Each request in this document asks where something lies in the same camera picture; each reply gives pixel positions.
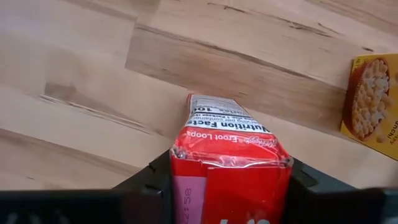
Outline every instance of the red cereal box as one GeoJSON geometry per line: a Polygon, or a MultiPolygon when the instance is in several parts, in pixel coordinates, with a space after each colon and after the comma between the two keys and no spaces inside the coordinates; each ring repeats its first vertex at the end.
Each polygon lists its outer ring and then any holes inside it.
{"type": "Polygon", "coordinates": [[[170,150],[176,224],[277,224],[292,159],[234,100],[189,95],[170,150]]]}

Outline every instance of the cereal bowl image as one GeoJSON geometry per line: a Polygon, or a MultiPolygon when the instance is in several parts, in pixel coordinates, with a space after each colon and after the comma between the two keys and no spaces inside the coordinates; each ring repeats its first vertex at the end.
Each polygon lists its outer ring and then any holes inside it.
{"type": "Polygon", "coordinates": [[[352,73],[343,122],[360,141],[377,133],[377,126],[386,117],[386,108],[392,104],[389,79],[389,67],[383,58],[364,62],[352,73]]]}

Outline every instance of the yellow cereal box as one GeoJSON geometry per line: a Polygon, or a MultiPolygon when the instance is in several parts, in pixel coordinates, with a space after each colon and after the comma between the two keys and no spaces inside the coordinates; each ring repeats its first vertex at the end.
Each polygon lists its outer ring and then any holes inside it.
{"type": "Polygon", "coordinates": [[[398,160],[398,54],[355,58],[341,132],[398,160]]]}

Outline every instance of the nutrition facts label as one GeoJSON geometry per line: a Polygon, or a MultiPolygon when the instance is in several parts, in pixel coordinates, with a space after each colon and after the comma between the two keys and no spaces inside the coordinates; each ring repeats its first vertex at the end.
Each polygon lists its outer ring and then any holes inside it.
{"type": "Polygon", "coordinates": [[[192,95],[190,102],[190,116],[185,126],[251,133],[271,133],[234,100],[214,96],[192,95]]]}

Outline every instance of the black plastic holder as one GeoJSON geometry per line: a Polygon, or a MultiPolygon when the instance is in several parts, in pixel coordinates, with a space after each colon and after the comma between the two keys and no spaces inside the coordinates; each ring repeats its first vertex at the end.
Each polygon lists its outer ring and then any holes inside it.
{"type": "MultiPolygon", "coordinates": [[[[173,224],[169,152],[109,190],[2,191],[0,223],[173,224]]],[[[398,191],[359,190],[295,160],[282,223],[398,223],[398,191]]]]}

